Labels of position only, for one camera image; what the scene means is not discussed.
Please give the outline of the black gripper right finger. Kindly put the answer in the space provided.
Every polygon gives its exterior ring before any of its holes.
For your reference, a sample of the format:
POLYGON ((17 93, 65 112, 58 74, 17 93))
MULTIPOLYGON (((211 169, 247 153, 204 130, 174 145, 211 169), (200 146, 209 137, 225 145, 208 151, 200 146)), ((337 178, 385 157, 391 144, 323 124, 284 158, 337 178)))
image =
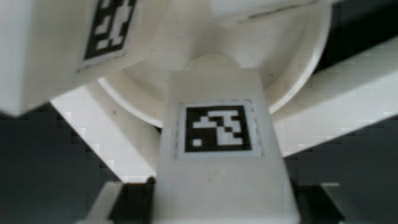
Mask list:
POLYGON ((339 187, 337 183, 293 186, 300 224, 346 224, 337 198, 339 187))

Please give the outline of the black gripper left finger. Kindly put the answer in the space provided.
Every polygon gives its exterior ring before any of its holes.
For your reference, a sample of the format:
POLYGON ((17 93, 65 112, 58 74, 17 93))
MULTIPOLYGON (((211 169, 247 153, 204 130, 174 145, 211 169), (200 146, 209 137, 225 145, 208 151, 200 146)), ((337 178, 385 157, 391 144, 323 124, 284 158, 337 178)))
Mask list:
POLYGON ((74 224, 151 224, 154 185, 152 177, 142 183, 108 182, 74 224))

